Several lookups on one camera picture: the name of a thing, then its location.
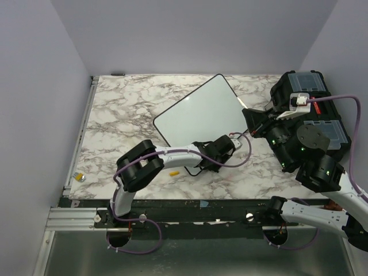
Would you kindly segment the white whiteboard marker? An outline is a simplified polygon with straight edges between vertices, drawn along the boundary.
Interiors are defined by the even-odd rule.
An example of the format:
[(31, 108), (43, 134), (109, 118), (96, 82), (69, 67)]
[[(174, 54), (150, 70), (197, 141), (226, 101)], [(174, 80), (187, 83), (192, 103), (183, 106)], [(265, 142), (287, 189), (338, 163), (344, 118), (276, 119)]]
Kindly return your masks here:
[(241, 106), (245, 109), (248, 109), (248, 107), (246, 106), (246, 104), (239, 98), (237, 97), (237, 100), (240, 102)]

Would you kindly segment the white whiteboard with black frame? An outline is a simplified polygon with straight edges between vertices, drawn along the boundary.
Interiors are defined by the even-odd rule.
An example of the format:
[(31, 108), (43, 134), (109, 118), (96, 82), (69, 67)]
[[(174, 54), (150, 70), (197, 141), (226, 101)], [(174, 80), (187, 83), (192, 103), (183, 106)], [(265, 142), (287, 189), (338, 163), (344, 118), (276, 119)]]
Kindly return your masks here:
[(214, 141), (248, 129), (242, 109), (230, 84), (217, 74), (156, 116), (153, 125), (170, 147)]

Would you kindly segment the yellow marker cap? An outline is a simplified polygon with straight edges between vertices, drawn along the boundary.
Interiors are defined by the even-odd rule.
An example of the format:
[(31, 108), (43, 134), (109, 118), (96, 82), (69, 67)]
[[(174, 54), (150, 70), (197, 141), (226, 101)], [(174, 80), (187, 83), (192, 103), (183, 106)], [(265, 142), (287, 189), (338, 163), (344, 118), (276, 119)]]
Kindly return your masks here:
[(176, 175), (179, 175), (179, 171), (173, 171), (173, 172), (170, 172), (169, 173), (170, 176), (176, 176)]

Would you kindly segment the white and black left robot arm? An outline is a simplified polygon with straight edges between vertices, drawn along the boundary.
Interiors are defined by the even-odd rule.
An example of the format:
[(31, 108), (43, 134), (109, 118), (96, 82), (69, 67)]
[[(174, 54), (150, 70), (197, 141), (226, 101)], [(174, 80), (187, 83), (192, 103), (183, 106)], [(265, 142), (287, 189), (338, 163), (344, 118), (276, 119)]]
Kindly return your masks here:
[(241, 146), (241, 142), (227, 135), (184, 147), (155, 146), (151, 140), (140, 142), (116, 162), (113, 180), (117, 187), (110, 200), (108, 221), (115, 227), (123, 226), (135, 194), (147, 187), (162, 170), (186, 167), (196, 172), (217, 173)]

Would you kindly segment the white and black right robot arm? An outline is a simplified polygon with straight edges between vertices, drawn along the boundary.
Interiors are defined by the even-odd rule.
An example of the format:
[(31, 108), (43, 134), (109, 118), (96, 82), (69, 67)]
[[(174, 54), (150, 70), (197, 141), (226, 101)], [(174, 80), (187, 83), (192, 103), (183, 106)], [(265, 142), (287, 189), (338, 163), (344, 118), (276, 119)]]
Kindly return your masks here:
[(272, 110), (243, 109), (242, 113), (250, 135), (270, 142), (284, 172), (296, 170), (300, 184), (342, 207), (341, 211), (319, 209), (273, 196), (264, 212), (265, 220), (271, 225), (301, 223), (326, 229), (367, 251), (367, 194), (326, 154), (329, 138), (311, 124), (289, 134), (285, 122), (278, 121)]

